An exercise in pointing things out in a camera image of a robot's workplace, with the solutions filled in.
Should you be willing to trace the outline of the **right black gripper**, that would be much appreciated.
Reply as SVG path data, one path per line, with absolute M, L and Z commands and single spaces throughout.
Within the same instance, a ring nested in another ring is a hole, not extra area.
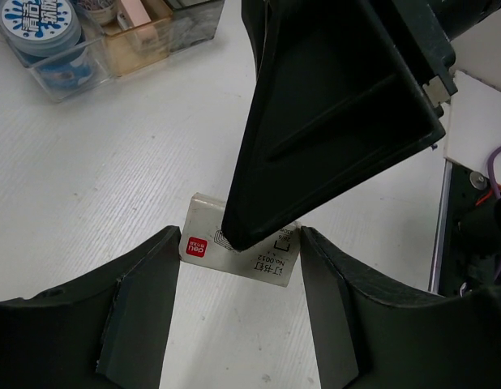
M 452 40 L 501 9 L 501 1 L 381 1 L 379 17 L 435 110 L 457 87 Z

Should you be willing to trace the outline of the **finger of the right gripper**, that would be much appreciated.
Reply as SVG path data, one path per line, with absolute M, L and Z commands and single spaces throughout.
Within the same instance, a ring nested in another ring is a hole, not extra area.
M 236 250 L 440 140 L 381 1 L 245 1 L 256 85 L 222 232 Z

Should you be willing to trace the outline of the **staples box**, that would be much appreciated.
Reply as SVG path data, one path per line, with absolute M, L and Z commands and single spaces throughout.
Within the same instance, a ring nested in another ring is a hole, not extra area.
M 225 202 L 196 193 L 192 196 L 179 243 L 185 263 L 285 287 L 300 252 L 297 221 L 251 248 L 235 250 L 221 230 Z

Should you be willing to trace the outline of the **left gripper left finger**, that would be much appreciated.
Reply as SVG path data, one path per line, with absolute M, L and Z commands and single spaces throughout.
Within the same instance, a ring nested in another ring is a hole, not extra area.
M 0 301 L 0 388 L 157 388 L 180 259 L 168 226 L 29 299 Z

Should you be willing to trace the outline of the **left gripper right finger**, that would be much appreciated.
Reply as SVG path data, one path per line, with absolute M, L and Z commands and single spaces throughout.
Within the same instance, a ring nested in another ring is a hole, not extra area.
M 300 238 L 321 387 L 501 388 L 501 286 L 441 297 Z

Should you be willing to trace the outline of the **pink stapler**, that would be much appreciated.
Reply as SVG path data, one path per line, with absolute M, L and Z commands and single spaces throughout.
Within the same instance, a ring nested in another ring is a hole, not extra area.
M 122 30 L 137 28 L 151 22 L 141 0 L 118 0 L 118 23 Z

